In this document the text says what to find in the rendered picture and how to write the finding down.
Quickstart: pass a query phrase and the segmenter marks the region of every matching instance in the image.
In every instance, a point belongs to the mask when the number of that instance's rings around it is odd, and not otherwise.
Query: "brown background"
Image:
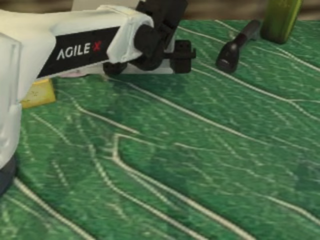
[[[189,7],[185,18],[253,19],[262,16],[266,1],[267,0],[189,0]],[[72,0],[0,0],[0,9],[25,13],[69,11],[71,7]],[[320,0],[304,0],[300,19],[320,19]]]

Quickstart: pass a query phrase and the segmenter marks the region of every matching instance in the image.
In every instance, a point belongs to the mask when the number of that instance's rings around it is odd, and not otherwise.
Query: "robotic arm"
[[[136,9],[103,5],[97,10],[32,14],[0,10],[0,196],[15,175],[22,106],[37,79],[103,64],[107,75],[127,64],[143,71],[169,60],[174,73],[188,73],[196,57],[191,43],[171,43],[186,0],[140,1]]]

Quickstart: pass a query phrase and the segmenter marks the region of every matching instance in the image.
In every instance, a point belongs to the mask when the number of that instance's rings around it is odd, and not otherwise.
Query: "green object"
[[[57,102],[23,110],[0,240],[319,240],[319,22],[296,23],[299,47],[251,42],[235,75],[217,72],[247,23],[182,21],[190,74],[55,79]]]
[[[265,40],[284,44],[295,26],[303,0],[269,0],[261,27]]]

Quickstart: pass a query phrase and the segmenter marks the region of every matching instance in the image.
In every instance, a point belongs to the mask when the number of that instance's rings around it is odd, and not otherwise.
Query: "red letter x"
[[[94,43],[94,45],[92,46],[94,52],[100,51],[100,45],[101,45],[101,43],[102,43],[101,41],[96,41],[96,42]]]

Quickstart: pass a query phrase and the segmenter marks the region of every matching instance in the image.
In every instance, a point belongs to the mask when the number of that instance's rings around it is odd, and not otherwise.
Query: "green marble surface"
[[[246,21],[184,21],[187,75],[54,81],[23,112],[1,240],[319,240],[320,21],[214,67]]]

